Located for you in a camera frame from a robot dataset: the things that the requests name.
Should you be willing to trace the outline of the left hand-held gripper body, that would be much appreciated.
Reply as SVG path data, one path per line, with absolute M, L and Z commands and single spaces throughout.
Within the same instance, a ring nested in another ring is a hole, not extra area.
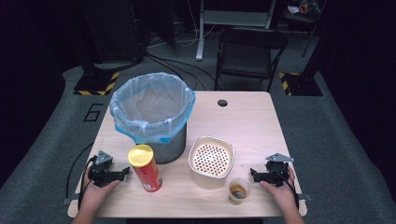
M 113 157 L 102 150 L 93 158 L 88 177 L 95 186 L 102 188 L 115 180 L 119 180 L 122 175 L 121 172 L 109 171 L 112 162 Z

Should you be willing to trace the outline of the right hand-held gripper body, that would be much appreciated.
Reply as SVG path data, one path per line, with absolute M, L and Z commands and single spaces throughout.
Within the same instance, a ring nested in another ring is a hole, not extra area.
M 293 158 L 285 156 L 281 153 L 275 153 L 271 156 L 266 157 L 267 163 L 265 167 L 268 171 L 265 181 L 270 184 L 275 184 L 277 187 L 283 185 L 286 182 L 289 175 L 289 161 L 293 162 Z

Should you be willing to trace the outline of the red chip can yellow lid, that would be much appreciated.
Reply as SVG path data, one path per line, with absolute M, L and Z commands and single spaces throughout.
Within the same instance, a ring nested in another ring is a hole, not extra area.
M 128 162 L 134 168 L 143 189 L 147 192 L 159 190 L 163 184 L 153 149 L 149 145 L 136 145 L 128 153 Z

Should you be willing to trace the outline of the clear plastic cup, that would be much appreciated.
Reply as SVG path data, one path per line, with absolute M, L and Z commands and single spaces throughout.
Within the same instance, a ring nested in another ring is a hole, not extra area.
M 236 178 L 229 184 L 228 200 L 233 205 L 241 204 L 248 197 L 249 192 L 249 183 L 242 178 Z

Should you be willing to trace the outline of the white square strainer container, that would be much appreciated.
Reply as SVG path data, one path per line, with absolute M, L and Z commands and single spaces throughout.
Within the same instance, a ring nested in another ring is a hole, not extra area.
M 219 189 L 233 168 L 233 146 L 222 139 L 201 136 L 193 144 L 188 165 L 195 184 L 202 189 Z

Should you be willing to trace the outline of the grey metal trash bin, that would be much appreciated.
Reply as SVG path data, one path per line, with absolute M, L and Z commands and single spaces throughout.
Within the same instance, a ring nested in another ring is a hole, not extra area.
M 171 124 L 149 125 L 141 136 L 134 138 L 137 144 L 149 145 L 154 152 L 158 164 L 166 164 L 177 160 L 186 147 L 187 124 L 173 128 Z

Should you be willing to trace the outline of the blue plastic bin bag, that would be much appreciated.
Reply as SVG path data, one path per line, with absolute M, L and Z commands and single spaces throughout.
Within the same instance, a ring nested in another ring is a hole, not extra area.
M 195 92 L 175 75 L 151 73 L 129 79 L 112 95 L 115 129 L 137 144 L 167 144 L 190 118 Z

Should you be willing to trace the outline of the person's left hand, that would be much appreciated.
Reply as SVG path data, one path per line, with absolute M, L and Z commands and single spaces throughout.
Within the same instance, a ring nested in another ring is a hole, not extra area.
M 115 180 L 104 187 L 97 187 L 91 183 L 88 175 L 85 175 L 83 196 L 79 212 L 94 216 L 107 196 L 119 185 L 119 183 L 119 180 Z

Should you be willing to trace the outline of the person's right hand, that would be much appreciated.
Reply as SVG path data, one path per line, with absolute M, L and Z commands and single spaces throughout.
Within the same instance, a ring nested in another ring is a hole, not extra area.
M 274 187 L 273 185 L 265 181 L 260 182 L 260 185 L 272 195 L 273 200 L 275 201 L 281 212 L 287 209 L 296 209 L 299 211 L 294 196 L 295 174 L 290 167 L 288 168 L 288 170 L 290 177 L 281 187 Z

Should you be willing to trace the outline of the black stand base hazard tape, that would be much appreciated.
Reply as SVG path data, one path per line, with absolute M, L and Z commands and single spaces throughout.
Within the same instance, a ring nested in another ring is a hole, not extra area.
M 83 67 L 83 75 L 74 88 L 78 95 L 108 95 L 114 88 L 120 72 L 117 69 L 104 69 L 94 64 Z
M 283 91 L 288 96 L 322 96 L 322 92 L 313 78 L 303 77 L 299 73 L 280 73 Z

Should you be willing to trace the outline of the black folding chair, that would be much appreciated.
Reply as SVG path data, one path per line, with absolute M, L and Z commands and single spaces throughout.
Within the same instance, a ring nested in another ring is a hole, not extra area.
M 221 76 L 257 78 L 268 81 L 271 90 L 280 56 L 288 39 L 279 31 L 258 27 L 234 26 L 219 35 L 215 91 Z

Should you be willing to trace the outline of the black equipment cabinet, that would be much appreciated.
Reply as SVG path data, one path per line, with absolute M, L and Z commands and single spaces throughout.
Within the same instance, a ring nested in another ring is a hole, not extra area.
M 131 0 L 79 0 L 102 62 L 138 63 L 143 58 Z

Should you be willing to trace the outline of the grey metal desk frame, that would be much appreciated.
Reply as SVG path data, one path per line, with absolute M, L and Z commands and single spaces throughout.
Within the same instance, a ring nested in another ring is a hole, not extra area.
M 205 0 L 200 0 L 199 39 L 195 59 L 200 62 L 204 57 L 206 24 L 256 26 L 269 29 L 277 0 L 269 1 L 270 7 L 267 12 L 246 12 L 206 10 Z

